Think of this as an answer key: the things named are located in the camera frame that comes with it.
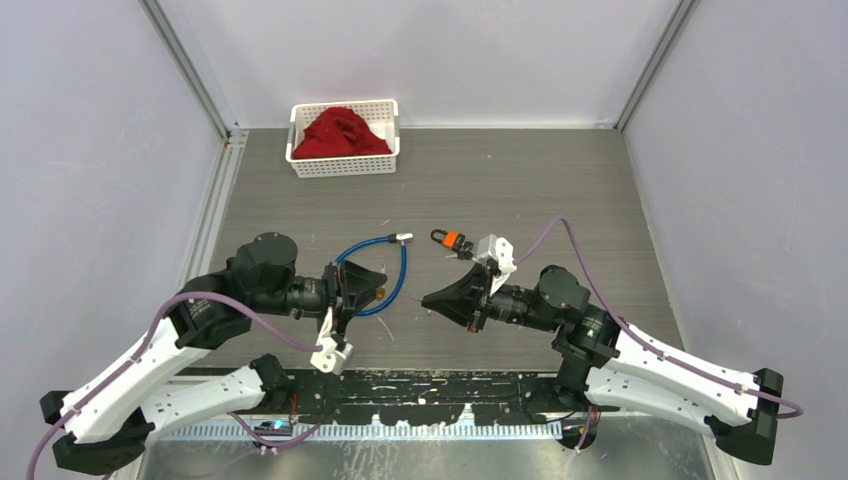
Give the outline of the black headed key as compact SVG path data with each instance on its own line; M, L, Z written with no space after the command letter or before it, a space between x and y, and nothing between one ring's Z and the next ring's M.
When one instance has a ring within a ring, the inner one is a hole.
M474 255L475 245L473 242L464 241L462 243L456 243L451 247L451 253L447 255L448 258L457 258L458 260L471 260L473 261L475 258Z

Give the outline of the orange black padlock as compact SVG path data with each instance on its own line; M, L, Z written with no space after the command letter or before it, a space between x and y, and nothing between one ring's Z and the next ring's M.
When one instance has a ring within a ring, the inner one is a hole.
M461 234L457 231L443 229L433 229L430 232L430 238L434 242L439 243L444 248L454 252L460 251L466 242L466 237L464 234Z

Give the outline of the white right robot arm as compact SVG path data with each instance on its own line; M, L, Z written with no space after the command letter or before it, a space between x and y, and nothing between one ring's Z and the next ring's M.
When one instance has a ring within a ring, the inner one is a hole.
M781 374L722 367L618 323L561 266L545 267L528 289L501 282L492 264L476 264L421 305L471 333L493 320L553 334L562 357L553 390L567 410L639 411L686 426L738 460L773 461Z

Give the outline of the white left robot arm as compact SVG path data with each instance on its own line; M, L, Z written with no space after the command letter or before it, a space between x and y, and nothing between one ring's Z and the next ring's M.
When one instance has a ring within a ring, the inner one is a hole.
M271 315L319 323L305 352L313 368L341 373L352 347L347 323L377 299L386 276L351 261L332 262L318 277L296 272L293 239L266 232L240 246L222 270L191 279L156 312L139 340L93 380L40 401L49 431L39 442L64 470L106 475L180 428L249 410L277 413L294 387L279 360L265 354L222 377L183 389L169 381L226 342L266 326Z

